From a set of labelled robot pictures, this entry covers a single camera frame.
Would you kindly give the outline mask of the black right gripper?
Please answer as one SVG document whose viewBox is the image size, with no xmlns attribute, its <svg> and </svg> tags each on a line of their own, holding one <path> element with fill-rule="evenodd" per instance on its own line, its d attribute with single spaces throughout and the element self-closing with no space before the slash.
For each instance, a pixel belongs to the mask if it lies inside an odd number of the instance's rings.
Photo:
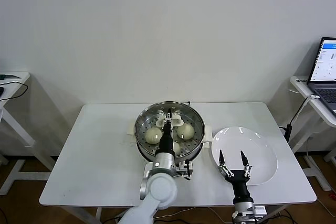
<svg viewBox="0 0 336 224">
<path fill-rule="evenodd" d="M 254 202 L 250 196 L 250 192 L 247 188 L 247 182 L 250 180 L 252 166 L 249 164 L 248 158 L 243 151 L 240 151 L 241 161 L 243 164 L 243 169 L 241 170 L 230 170 L 226 164 L 222 150 L 219 150 L 219 165 L 218 169 L 220 173 L 224 176 L 225 180 L 231 183 L 234 199 L 233 204 L 240 202 Z"/>
</svg>

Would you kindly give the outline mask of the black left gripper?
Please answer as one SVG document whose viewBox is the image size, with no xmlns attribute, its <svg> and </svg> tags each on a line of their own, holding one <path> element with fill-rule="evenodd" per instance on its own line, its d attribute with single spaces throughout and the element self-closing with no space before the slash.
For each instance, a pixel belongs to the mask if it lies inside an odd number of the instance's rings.
<svg viewBox="0 0 336 224">
<path fill-rule="evenodd" d="M 165 115 L 165 120 L 163 121 L 163 135 L 160 138 L 159 142 L 159 149 L 158 153 L 169 153 L 169 154 L 174 154 L 175 152 L 173 151 L 173 139 L 172 139 L 172 111 L 171 108 L 169 108 L 166 112 Z"/>
</svg>

